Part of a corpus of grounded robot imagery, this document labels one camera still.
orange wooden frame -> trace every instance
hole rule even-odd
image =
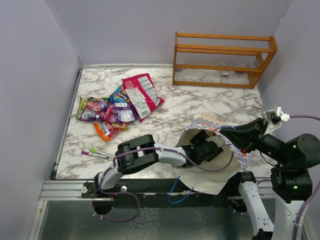
[[[266,41],[269,48],[260,47],[239,47],[239,46],[212,46],[212,45],[195,45],[179,44],[178,38],[203,38],[203,39],[228,39],[228,40],[249,40],[249,41]],[[214,35],[214,34],[196,34],[175,32],[175,46],[173,58],[173,85],[193,85],[209,87],[230,87],[253,89],[267,66],[271,62],[278,50],[274,36],[237,36],[237,35]],[[177,64],[177,53],[198,53],[198,54],[228,54],[228,55],[248,55],[255,56],[260,62],[257,68],[250,67],[233,67],[233,66],[214,66],[214,65],[188,65]],[[263,60],[262,53],[268,53]],[[175,81],[176,69],[212,69],[246,72],[248,74],[249,84],[231,84],[231,83],[214,83],[214,82],[192,82],[192,81]]]

checkered pattern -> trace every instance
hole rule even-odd
[[[208,121],[200,117],[194,120],[193,123],[187,129],[204,129],[212,132],[213,130],[220,127],[222,126],[213,121]],[[232,142],[230,142],[225,136],[223,136],[219,132],[219,130],[215,131],[214,133],[220,136],[227,145],[232,144]],[[230,145],[229,148],[231,149],[233,154],[238,158],[239,165],[243,168],[243,170],[246,170],[254,154],[253,151],[250,153],[244,154],[234,145]]]

cable clip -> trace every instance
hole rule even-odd
[[[297,227],[302,227],[302,224],[296,223],[296,221],[294,221],[293,224],[296,225]]]

tabletop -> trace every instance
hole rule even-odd
[[[92,123],[76,119],[80,97],[109,97],[122,84],[122,79],[144,73],[150,74],[158,96],[164,98],[165,102],[142,123],[129,123],[128,130],[121,131],[110,141],[103,141]],[[217,74],[200,69],[184,72],[180,78],[183,81],[194,81],[197,74],[198,79],[207,82],[217,79]],[[257,86],[253,89],[173,86],[172,76],[172,68],[83,69],[67,132],[63,136],[64,143],[56,179],[92,179],[106,169],[109,159],[82,155],[82,150],[95,148],[114,156],[120,143],[145,134],[152,134],[158,143],[174,147],[183,131],[203,113],[209,113],[222,123],[234,126],[249,123],[265,114]],[[243,74],[237,74],[236,82],[239,83],[244,78]],[[271,166],[255,152],[247,171],[252,171],[256,177],[269,177],[270,168]],[[156,163],[138,173],[124,176],[129,179],[176,177],[171,165],[164,163]]]

blue cable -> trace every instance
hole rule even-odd
[[[218,127],[218,128],[216,128],[216,129],[214,129],[212,132],[215,132],[215,131],[217,131],[217,130],[219,130],[219,129],[223,129],[223,128],[227,128],[227,127],[232,128],[232,129],[236,129],[234,126],[224,125],[224,126],[221,126],[221,127]]]
[[[192,190],[194,189],[194,187],[190,190],[190,192],[188,193],[188,195],[186,195],[184,198],[178,200],[178,201],[171,201],[170,200],[170,196],[172,194],[172,191],[175,189],[177,183],[178,183],[178,180],[179,180],[180,176],[178,176],[178,178],[175,180],[174,184],[173,184],[173,187],[171,188],[170,190],[170,193],[169,193],[169,196],[168,196],[168,202],[171,203],[171,204],[179,204],[181,203],[183,200],[185,200],[187,197],[189,197],[189,195],[191,194]]]

